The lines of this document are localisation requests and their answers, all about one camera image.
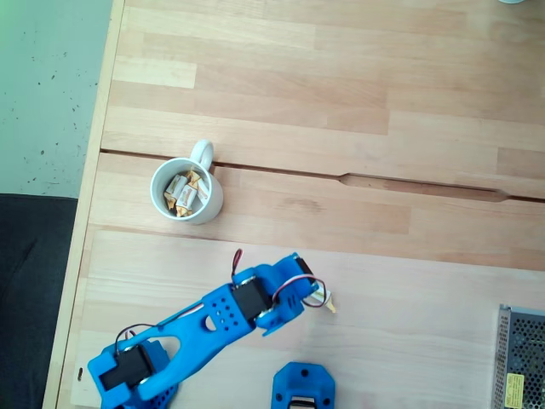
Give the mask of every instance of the blue bracket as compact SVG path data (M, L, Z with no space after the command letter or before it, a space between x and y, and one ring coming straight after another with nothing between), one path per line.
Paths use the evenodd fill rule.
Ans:
M297 398L307 398L301 406L315 409L335 407L335 380L321 365L290 362L272 382L272 409L289 409Z
M159 341L143 341L141 346L146 350L157 371L162 371L167 367L169 356ZM118 406L123 406L124 409L164 409L178 390L177 384L172 385L150 400L143 400L135 390L127 388L125 383L106 391L100 381L99 374L111 370L115 365L113 345L104 348L102 354L92 359L88 364L89 372L102 396L102 405L100 406L102 409L112 409Z

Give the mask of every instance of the blue 3d-printed part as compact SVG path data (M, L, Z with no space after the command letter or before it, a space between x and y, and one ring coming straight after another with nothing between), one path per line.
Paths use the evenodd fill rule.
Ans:
M289 409L295 405L335 407L335 381L323 366L290 362L274 376L271 408Z
M275 303L272 303L271 297L288 279L309 273L310 270L297 253L285 257L273 266L262 264L248 268L235 274L231 284L225 284L213 290L199 302L182 309L154 327L127 340L119 341L118 351L143 345L150 357L149 351L152 348L147 345L147 339L177 337L180 341L180 349L170 362L167 361L161 366L156 366L153 362L154 373L132 388L122 383L113 389L106 390L102 384L100 377L118 365L115 345L110 345L101 355L89 362L89 371L99 390L103 407L162 407L144 406L142 402L152 400L157 402L159 396L164 396L162 394L168 394L171 397L170 388L199 371L227 345L249 334L256 327L265 329L263 336L266 336L302 313L304 308L301 301L318 289L316 281L297 280L278 294L278 300ZM260 288L260 290L252 290L252 296L259 294L255 298L260 301L265 299L268 307L257 311L258 314L252 318L248 318L248 311L255 309L255 304L250 302L250 307L239 305L233 293L238 291L240 294L241 289L249 288L244 286L249 285L252 280L256 280L250 284L252 288ZM211 319L215 329L207 326L207 319Z

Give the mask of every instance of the dark gray floor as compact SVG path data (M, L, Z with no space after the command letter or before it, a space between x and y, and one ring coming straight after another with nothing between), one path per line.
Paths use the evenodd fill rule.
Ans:
M0 195L0 408L42 405L75 199Z

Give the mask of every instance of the yellow label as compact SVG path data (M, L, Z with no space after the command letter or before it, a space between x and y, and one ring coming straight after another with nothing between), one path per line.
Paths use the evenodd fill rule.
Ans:
M505 390L505 407L522 409L522 395L525 389L525 376L508 373L508 384Z

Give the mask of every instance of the white mug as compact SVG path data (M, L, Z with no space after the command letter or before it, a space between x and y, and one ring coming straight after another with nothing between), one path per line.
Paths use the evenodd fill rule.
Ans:
M163 216L178 222L203 224L218 215L223 205L223 190L220 183L209 172L213 157L212 142L201 140L193 148L190 158L174 158L159 166L152 178L150 194L153 205ZM176 217L169 211L164 199L164 191L174 176L188 172L191 168L194 168L203 178L210 190L209 197L202 204L199 199L195 199L190 216Z

